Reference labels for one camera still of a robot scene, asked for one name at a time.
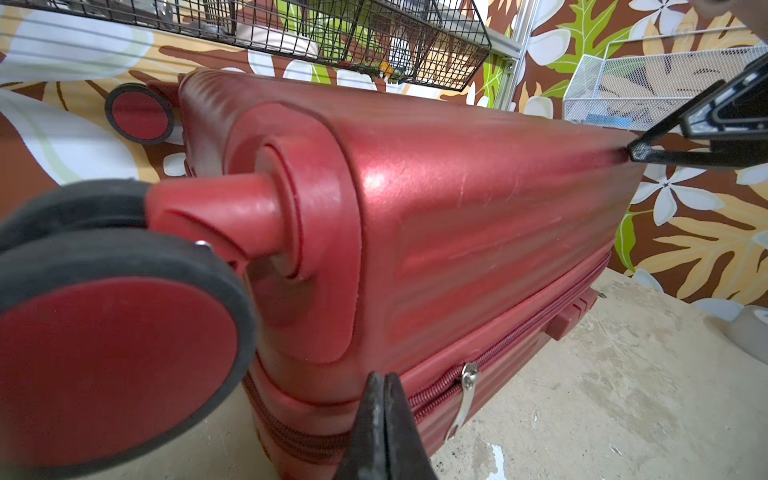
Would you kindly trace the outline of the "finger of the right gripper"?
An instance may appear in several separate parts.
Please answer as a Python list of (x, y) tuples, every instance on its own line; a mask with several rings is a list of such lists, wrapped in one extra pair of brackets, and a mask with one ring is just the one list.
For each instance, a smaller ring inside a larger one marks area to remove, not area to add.
[[(657, 150), (678, 129), (697, 150)], [(734, 78), (718, 80), (627, 145), (629, 158), (645, 165), (740, 170), (767, 162), (767, 56)]]

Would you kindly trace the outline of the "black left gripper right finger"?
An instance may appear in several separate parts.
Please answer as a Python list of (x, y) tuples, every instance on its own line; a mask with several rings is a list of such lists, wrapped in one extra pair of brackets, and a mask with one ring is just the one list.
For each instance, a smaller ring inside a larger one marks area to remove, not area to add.
[(384, 432), (387, 479), (437, 480), (399, 377), (384, 379)]

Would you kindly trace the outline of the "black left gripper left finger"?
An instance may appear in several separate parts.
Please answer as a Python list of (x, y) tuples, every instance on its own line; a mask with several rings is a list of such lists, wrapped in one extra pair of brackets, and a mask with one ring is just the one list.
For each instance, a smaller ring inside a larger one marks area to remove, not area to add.
[(336, 480), (387, 478), (387, 448), (384, 412), (384, 377), (371, 373), (348, 435), (347, 446)]

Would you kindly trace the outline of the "red hard-shell suitcase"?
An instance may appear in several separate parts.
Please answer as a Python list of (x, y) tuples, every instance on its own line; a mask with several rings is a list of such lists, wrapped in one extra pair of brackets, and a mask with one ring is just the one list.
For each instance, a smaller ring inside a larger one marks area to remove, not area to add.
[(108, 108), (140, 141), (179, 118), (183, 175), (2, 223), (1, 463), (24, 477), (132, 460), (243, 386), (278, 475), (334, 479), (373, 372), (430, 458), (466, 363), (465, 423), (594, 305), (643, 174), (622, 132), (222, 70)]

